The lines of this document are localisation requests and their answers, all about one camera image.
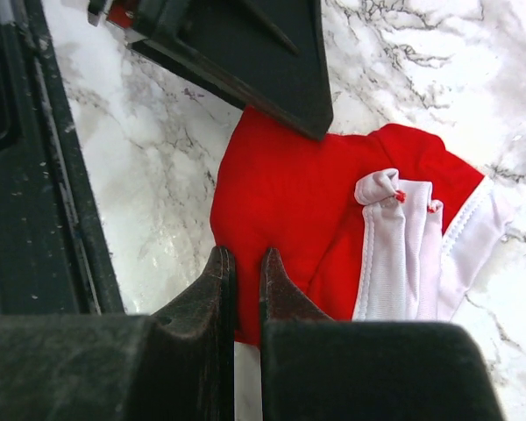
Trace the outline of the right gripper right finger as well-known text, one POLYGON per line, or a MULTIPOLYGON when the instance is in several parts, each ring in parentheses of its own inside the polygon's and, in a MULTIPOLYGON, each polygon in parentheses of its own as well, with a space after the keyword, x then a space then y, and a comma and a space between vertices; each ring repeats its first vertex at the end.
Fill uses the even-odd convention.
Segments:
POLYGON ((500 420, 487 369, 457 325, 338 322, 267 251, 259 285, 266 420, 500 420))

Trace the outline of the red boxer underwear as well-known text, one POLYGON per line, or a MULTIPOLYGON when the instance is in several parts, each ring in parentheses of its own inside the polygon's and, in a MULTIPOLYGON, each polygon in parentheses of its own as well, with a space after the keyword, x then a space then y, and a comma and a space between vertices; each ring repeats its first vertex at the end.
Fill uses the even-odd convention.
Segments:
POLYGON ((514 211, 436 135, 389 124, 315 142, 247 109, 210 213, 216 243, 236 259, 236 339, 259 344, 269 248, 333 319, 449 321, 514 211))

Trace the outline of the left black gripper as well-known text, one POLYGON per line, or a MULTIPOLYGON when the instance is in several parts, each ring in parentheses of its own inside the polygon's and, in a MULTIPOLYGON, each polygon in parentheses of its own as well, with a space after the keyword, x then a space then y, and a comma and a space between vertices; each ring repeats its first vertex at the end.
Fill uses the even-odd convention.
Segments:
POLYGON ((89 1, 89 22, 101 18, 125 30, 127 39, 174 38, 184 16, 181 0, 89 1))

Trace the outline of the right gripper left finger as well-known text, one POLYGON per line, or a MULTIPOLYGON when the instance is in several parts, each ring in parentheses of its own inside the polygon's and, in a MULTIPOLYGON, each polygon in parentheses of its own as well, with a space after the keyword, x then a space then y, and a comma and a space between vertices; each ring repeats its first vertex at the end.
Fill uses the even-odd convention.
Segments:
POLYGON ((236 270, 150 316, 0 316, 0 420, 231 420, 236 270))

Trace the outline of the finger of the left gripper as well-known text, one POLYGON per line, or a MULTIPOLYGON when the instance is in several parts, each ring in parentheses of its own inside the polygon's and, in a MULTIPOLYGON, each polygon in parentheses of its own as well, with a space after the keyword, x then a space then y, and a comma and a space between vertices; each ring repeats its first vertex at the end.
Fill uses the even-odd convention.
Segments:
POLYGON ((312 139, 333 111, 318 1, 140 1, 129 47, 312 139))

